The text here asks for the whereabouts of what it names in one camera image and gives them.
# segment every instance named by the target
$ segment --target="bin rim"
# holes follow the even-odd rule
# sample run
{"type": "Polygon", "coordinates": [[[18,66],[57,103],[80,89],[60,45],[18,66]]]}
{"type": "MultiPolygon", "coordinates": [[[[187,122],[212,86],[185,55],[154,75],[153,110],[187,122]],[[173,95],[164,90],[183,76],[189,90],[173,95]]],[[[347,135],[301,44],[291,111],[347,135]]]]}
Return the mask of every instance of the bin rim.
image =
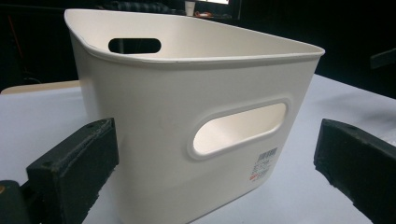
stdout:
{"type": "MultiPolygon", "coordinates": [[[[124,62],[124,63],[254,63],[254,62],[273,62],[277,60],[315,60],[319,59],[324,53],[325,49],[307,44],[305,42],[288,39],[285,37],[277,36],[277,35],[269,35],[266,33],[261,33],[257,31],[252,31],[249,29],[244,29],[241,27],[234,27],[234,29],[243,29],[253,33],[257,33],[260,35],[269,35],[275,36],[276,38],[286,39],[288,41],[294,42],[296,44],[306,45],[309,48],[317,49],[315,52],[305,52],[305,53],[281,53],[281,54],[262,54],[262,55],[247,55],[247,56],[219,56],[219,57],[186,57],[186,58],[152,58],[147,56],[142,56],[139,54],[119,54],[115,52],[111,52],[110,50],[99,49],[91,44],[89,44],[82,35],[78,35],[75,30],[72,28],[71,24],[69,24],[69,20],[67,19],[68,11],[108,11],[108,10],[96,10],[96,9],[80,9],[80,8],[69,8],[64,11],[64,20],[69,29],[69,32],[81,43],[83,48],[88,51],[92,56],[113,61],[113,62],[124,62]]],[[[115,11],[118,13],[139,13],[139,12],[123,12],[123,11],[115,11]]],[[[187,17],[188,20],[198,20],[195,18],[187,17]]],[[[230,26],[227,24],[215,22],[219,25],[230,26]]]]}

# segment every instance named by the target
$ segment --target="storage bin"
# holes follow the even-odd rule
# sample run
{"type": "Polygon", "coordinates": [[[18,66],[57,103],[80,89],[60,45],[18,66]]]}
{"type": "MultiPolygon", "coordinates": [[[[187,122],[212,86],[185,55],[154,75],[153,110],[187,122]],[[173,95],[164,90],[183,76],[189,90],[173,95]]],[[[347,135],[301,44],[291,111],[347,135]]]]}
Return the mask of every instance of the storage bin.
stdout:
{"type": "Polygon", "coordinates": [[[190,222],[261,185],[324,53],[189,17],[64,17],[87,113],[116,121],[120,165],[110,185],[124,223],[190,222]],[[120,53],[130,40],[150,48],[120,53]]]}

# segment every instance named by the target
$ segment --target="small white object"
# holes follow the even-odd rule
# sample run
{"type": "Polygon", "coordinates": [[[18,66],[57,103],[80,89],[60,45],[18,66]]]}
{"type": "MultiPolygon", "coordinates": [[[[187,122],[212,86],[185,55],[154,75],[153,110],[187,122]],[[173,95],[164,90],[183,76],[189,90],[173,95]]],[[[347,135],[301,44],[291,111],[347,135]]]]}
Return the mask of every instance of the small white object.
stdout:
{"type": "Polygon", "coordinates": [[[188,223],[272,173],[324,50],[190,17],[67,9],[90,120],[114,118],[123,223],[188,223]],[[156,53],[110,52],[155,38],[156,53]]]}
{"type": "Polygon", "coordinates": [[[194,9],[195,9],[195,2],[185,1],[184,5],[185,5],[185,8],[186,8],[187,16],[193,16],[194,15],[194,9]]]}

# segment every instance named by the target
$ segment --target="dark background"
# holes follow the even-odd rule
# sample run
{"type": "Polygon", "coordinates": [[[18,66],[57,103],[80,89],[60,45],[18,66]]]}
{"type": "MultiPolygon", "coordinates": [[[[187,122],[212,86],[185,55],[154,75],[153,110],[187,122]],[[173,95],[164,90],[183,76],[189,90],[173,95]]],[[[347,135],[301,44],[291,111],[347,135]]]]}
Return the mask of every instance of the dark background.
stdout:
{"type": "MultiPolygon", "coordinates": [[[[0,91],[11,86],[78,79],[66,8],[97,8],[103,0],[0,0],[0,91]]],[[[179,0],[161,2],[183,10],[179,0]]],[[[396,66],[372,69],[371,57],[396,48],[390,1],[230,0],[229,6],[197,3],[219,21],[300,40],[326,50],[317,74],[396,98],[396,66]]]]}

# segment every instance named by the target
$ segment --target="computer monitor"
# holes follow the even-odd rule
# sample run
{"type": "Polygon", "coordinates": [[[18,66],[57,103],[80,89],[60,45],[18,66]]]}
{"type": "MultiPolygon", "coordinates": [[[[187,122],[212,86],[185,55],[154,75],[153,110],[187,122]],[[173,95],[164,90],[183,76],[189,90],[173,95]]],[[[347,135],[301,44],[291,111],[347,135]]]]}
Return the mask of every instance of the computer monitor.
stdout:
{"type": "Polygon", "coordinates": [[[210,3],[219,3],[219,4],[225,4],[225,5],[229,4],[229,0],[198,0],[198,1],[210,2],[210,3]]]}

